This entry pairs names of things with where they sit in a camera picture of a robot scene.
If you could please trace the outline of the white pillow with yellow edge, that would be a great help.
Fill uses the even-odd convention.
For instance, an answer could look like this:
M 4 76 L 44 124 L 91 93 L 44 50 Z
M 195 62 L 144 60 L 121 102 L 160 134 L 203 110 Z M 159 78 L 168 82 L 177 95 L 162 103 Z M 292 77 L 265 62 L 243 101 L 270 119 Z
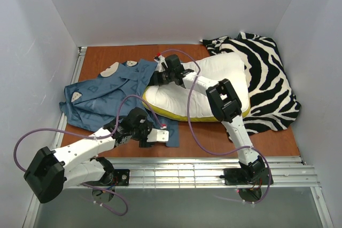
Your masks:
M 236 53 L 223 53 L 196 62 L 185 62 L 185 69 L 194 72 L 184 81 L 184 86 L 174 82 L 166 85 L 148 86 L 143 99 L 144 106 L 151 106 L 155 113 L 171 120 L 186 122 L 216 122 L 210 103 L 209 90 L 220 81 L 228 80 L 238 99 L 242 117 L 250 112 L 250 97 L 244 62 Z

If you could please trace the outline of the blue letter print pillowcase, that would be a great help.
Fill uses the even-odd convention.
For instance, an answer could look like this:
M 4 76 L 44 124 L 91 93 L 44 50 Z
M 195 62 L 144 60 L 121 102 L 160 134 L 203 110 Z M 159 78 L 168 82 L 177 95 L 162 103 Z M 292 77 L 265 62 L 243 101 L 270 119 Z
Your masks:
M 139 107 L 147 112 L 147 119 L 155 128 L 165 124 L 169 131 L 168 147 L 179 147 L 178 122 L 151 113 L 141 98 L 157 67 L 154 61 L 115 62 L 95 79 L 68 85 L 64 88 L 65 101 L 59 108 L 68 124 L 95 132 L 115 119 L 117 114 L 127 115 Z

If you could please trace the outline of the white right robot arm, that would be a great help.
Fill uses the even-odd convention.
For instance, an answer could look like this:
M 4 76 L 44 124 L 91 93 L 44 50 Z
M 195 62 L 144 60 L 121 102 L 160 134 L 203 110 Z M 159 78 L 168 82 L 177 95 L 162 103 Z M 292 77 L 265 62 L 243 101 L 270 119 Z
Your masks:
M 212 80 L 186 69 L 175 54 L 158 55 L 154 60 L 157 68 L 150 79 L 151 86 L 174 83 L 206 96 L 213 116 L 225 127 L 238 153 L 239 163 L 239 168 L 224 169 L 221 178 L 225 184 L 271 184 L 269 164 L 250 140 L 243 123 L 242 103 L 231 82 L 226 78 Z

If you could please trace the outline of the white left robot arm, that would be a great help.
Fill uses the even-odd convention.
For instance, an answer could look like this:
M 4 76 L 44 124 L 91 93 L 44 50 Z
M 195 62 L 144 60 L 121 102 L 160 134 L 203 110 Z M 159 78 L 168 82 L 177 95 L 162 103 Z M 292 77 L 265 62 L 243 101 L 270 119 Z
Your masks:
M 62 190 L 85 182 L 106 186 L 112 182 L 115 170 L 110 161 L 98 154 L 130 140 L 138 141 L 140 147 L 150 147 L 158 141 L 166 142 L 168 132 L 153 128 L 147 113 L 136 107 L 127 116 L 112 120 L 88 138 L 61 148 L 38 150 L 24 179 L 40 203 L 50 202 Z

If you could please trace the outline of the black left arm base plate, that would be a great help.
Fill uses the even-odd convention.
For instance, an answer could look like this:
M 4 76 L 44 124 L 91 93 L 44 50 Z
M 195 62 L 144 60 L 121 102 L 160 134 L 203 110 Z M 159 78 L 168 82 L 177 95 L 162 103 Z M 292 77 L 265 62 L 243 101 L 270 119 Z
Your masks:
M 128 186 L 130 178 L 129 169 L 115 169 L 113 173 L 104 175 L 99 181 L 89 181 L 92 186 Z

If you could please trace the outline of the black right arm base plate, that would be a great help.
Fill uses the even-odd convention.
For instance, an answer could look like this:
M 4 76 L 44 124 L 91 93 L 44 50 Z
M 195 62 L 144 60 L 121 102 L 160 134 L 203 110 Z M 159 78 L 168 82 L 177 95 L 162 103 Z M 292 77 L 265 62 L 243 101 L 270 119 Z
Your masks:
M 223 175 L 219 176 L 224 180 L 226 185 L 267 185 L 270 177 L 268 169 L 264 168 L 258 175 L 251 178 L 248 177 L 241 168 L 227 168 L 223 170 Z M 274 183 L 273 178 L 270 180 L 270 184 Z

